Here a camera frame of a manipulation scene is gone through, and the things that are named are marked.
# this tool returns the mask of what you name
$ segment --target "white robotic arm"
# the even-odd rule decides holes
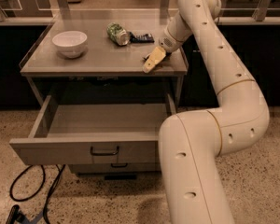
[[[178,113],[161,126],[161,171],[173,223],[234,223],[215,157],[252,146],[266,132],[269,109],[249,71],[218,30],[220,0],[178,0],[160,45],[173,52],[194,35],[219,107]]]

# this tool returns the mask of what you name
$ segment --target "open drawer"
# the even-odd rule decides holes
[[[88,104],[69,102],[72,88],[56,94],[47,96],[29,137],[10,140],[25,164],[159,162],[159,128],[171,113],[166,103]]]

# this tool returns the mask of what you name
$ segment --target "can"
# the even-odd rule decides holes
[[[125,46],[130,41],[130,33],[128,33],[118,23],[110,23],[106,28],[106,32],[108,33],[110,39],[119,46]]]

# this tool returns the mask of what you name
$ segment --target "speckled floor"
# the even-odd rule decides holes
[[[6,223],[17,202],[9,188],[25,168],[9,146],[14,137],[27,137],[37,110],[0,111],[0,223]],[[57,174],[45,166],[47,181],[32,200],[17,203],[36,223],[49,186]],[[252,148],[217,158],[217,168],[237,224],[280,224],[280,107],[271,107],[271,123]],[[36,166],[15,186],[17,198],[32,194],[42,180]],[[134,180],[104,180],[102,176],[77,177],[65,168],[49,203],[51,223],[170,223],[160,173],[140,174]]]

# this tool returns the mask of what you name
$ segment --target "white bowl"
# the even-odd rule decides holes
[[[54,36],[52,42],[62,55],[76,58],[87,47],[87,35],[80,31],[67,31]]]

